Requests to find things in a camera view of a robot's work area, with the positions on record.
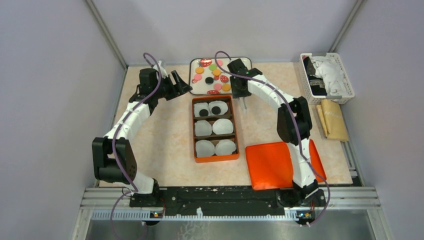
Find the metal tongs white handle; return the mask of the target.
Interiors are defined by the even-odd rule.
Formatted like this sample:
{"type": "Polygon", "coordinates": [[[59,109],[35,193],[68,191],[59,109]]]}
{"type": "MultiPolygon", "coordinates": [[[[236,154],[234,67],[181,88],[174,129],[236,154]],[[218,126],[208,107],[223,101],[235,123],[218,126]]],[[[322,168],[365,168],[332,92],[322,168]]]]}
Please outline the metal tongs white handle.
{"type": "Polygon", "coordinates": [[[247,113],[247,105],[246,105],[246,102],[245,102],[245,97],[240,97],[238,99],[238,102],[239,102],[240,108],[242,110],[242,113],[246,114],[247,113]]]}

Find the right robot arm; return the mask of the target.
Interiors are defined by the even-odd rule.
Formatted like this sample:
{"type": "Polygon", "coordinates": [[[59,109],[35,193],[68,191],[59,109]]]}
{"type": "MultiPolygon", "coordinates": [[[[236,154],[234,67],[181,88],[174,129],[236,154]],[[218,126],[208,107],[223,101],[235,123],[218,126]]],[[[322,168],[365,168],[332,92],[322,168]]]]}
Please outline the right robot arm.
{"type": "Polygon", "coordinates": [[[277,134],[287,144],[292,162],[293,200],[299,206],[307,206],[319,188],[319,175],[310,154],[313,124],[307,100],[282,91],[262,71],[249,69],[240,58],[229,58],[226,66],[221,58],[201,58],[196,67],[209,69],[211,83],[226,77],[233,98],[256,95],[277,112],[277,134]]]}

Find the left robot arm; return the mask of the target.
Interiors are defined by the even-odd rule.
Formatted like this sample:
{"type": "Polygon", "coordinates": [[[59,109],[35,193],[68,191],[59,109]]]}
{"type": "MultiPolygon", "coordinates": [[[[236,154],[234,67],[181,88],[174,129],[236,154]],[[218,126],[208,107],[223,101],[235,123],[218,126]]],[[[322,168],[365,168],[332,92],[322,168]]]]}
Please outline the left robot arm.
{"type": "Polygon", "coordinates": [[[138,79],[135,93],[122,116],[104,136],[92,141],[93,170],[97,180],[126,185],[130,193],[141,194],[141,200],[154,207],[161,198],[154,189],[157,182],[138,170],[131,141],[160,99],[175,99],[190,92],[192,87],[175,70],[167,73],[160,61],[141,69],[138,79]]]}

